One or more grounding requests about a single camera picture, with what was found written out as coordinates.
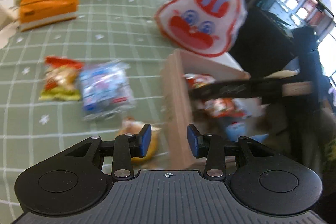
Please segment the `table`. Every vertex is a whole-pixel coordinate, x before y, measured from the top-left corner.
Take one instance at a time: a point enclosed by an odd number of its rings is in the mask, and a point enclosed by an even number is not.
[[[22,213],[14,183],[23,170],[92,135],[113,140],[121,126],[119,116],[84,122],[82,102],[39,101],[46,55],[86,63],[125,61],[137,103],[127,115],[163,126],[160,70],[174,46],[152,18],[159,1],[80,0],[76,20],[18,32],[0,50],[1,224]],[[168,167],[168,147],[163,134],[160,138],[157,156],[145,168]],[[105,173],[111,162],[105,159]]]

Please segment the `open box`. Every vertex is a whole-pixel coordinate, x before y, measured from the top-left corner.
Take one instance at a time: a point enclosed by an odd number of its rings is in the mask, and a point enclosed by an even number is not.
[[[247,72],[180,49],[175,50],[167,58],[162,70],[162,77],[166,107],[166,137],[172,170],[188,169],[199,162],[193,157],[186,136],[187,126],[193,122],[191,103],[184,78],[186,73],[210,74],[217,81],[250,78]]]

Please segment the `red outline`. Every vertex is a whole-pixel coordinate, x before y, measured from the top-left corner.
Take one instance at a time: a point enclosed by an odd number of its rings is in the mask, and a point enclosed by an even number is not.
[[[227,33],[226,33],[228,43],[226,44],[226,47],[223,49],[223,51],[220,52],[220,53],[217,53],[217,54],[203,54],[203,53],[195,52],[195,51],[193,51],[193,50],[191,50],[191,49],[189,49],[189,48],[183,46],[181,43],[179,43],[179,42],[176,41],[174,38],[172,38],[172,37],[171,37],[171,36],[164,30],[164,28],[163,28],[163,26],[162,26],[162,23],[161,23],[161,21],[160,21],[160,18],[159,18],[159,14],[160,14],[160,13],[163,11],[163,9],[165,9],[168,5],[171,5],[171,4],[173,4],[173,3],[177,2],[177,1],[178,1],[178,0],[172,0],[172,1],[170,1],[170,2],[168,2],[168,3],[166,3],[166,4],[164,4],[162,7],[159,8],[159,10],[156,12],[156,14],[155,14],[155,16],[154,16],[154,19],[156,20],[157,25],[158,25],[158,27],[159,27],[159,29],[160,29],[162,35],[168,37],[169,39],[171,39],[172,41],[174,41],[176,44],[178,44],[180,47],[182,47],[182,48],[184,48],[184,49],[186,49],[186,50],[188,50],[188,51],[190,51],[190,52],[193,52],[193,53],[195,53],[195,54],[201,55],[201,56],[205,56],[205,57],[218,57],[218,56],[221,56],[222,54],[224,54],[224,53],[226,52],[226,50],[228,50],[228,48],[231,46],[232,30],[233,30],[233,27],[234,27],[234,25],[235,25],[235,23],[236,23],[236,21],[237,21],[237,19],[238,19],[238,17],[239,17],[239,13],[240,13],[240,10],[241,10],[241,2],[240,2],[240,0],[237,0],[237,3],[238,3],[238,5],[237,5],[237,10],[236,10],[236,12],[237,12],[237,17],[233,20],[232,24],[230,25],[230,27],[229,27],[229,29],[227,30]]]

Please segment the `orange tissue package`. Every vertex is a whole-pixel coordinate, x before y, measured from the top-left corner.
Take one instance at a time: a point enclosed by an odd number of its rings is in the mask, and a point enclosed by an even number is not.
[[[30,30],[54,22],[74,19],[79,0],[21,0],[20,30]]]

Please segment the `blue snack bag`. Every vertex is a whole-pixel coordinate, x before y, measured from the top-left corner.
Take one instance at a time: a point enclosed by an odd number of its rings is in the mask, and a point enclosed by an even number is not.
[[[125,70],[118,60],[87,65],[79,75],[85,120],[106,118],[135,106]]]

